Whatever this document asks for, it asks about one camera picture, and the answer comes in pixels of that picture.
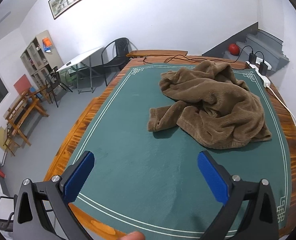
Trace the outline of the person's thumb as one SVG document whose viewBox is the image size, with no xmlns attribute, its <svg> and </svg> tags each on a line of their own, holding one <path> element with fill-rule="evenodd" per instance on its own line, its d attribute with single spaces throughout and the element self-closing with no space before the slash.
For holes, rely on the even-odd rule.
<svg viewBox="0 0 296 240">
<path fill-rule="evenodd" d="M 123 237 L 119 238 L 119 240 L 145 240 L 145 236 L 139 231 L 134 231 L 124 235 Z"/>
</svg>

